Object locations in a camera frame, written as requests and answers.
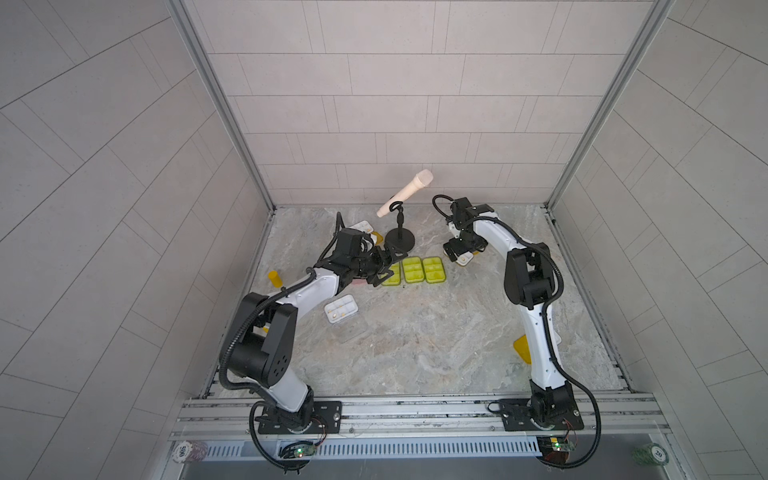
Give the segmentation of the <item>green pillbox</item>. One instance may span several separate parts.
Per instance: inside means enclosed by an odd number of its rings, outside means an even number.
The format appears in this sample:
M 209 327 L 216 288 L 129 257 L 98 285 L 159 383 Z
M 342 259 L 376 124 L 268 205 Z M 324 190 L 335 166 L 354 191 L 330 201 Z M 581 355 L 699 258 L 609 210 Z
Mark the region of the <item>green pillbox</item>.
M 425 281 L 425 271 L 422 259 L 419 257 L 407 257 L 401 261 L 402 274 L 406 283 L 414 284 Z
M 447 279 L 445 268 L 440 257 L 422 259 L 425 281 L 429 284 L 444 283 Z
M 399 263 L 395 263 L 389 267 L 389 270 L 382 276 L 382 286 L 396 287 L 402 282 L 401 267 Z

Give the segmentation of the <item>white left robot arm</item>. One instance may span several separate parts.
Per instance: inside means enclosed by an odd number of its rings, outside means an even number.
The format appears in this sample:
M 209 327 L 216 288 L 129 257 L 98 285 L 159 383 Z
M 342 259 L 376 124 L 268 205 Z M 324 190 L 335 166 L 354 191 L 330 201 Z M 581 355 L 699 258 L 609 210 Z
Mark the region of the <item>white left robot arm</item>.
M 219 383 L 258 395 L 276 423 L 307 428 L 314 392 L 290 368 L 298 320 L 354 280 L 381 285 L 393 275 L 390 267 L 407 255 L 403 247 L 377 246 L 363 231 L 338 229 L 302 280 L 270 296 L 243 297 L 220 350 Z

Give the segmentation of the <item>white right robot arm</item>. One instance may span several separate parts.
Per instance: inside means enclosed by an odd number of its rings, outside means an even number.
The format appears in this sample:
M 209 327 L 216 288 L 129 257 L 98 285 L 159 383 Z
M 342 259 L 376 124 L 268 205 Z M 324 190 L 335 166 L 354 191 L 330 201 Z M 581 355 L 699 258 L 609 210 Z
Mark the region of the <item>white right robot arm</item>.
M 560 363 L 554 340 L 552 304 L 564 292 L 562 272 L 544 243 L 524 239 L 503 222 L 487 204 L 474 205 L 467 198 L 454 199 L 443 213 L 453 237 L 443 245 L 448 258 L 466 265 L 470 258 L 495 249 L 505 260 L 503 289 L 508 300 L 522 312 L 531 356 L 531 399 L 528 406 L 533 425 L 540 429 L 584 427 L 573 389 L 589 390 L 567 374 Z

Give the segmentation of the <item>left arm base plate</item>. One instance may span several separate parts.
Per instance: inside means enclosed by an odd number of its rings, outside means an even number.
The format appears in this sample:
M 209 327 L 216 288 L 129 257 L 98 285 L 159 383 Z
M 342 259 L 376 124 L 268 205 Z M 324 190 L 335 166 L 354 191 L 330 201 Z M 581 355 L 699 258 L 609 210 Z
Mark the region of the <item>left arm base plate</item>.
M 254 415 L 261 435 L 320 435 L 340 431 L 343 404 L 340 401 L 305 403 L 297 412 L 261 407 Z

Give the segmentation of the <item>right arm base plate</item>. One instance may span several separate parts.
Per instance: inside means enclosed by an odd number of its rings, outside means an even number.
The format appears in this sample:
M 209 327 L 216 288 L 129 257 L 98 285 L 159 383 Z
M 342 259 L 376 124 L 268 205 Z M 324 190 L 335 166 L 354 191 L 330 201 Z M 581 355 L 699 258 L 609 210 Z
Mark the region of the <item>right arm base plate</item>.
M 569 397 L 554 401 L 543 397 L 500 399 L 490 411 L 501 417 L 506 431 L 584 429 L 578 406 Z

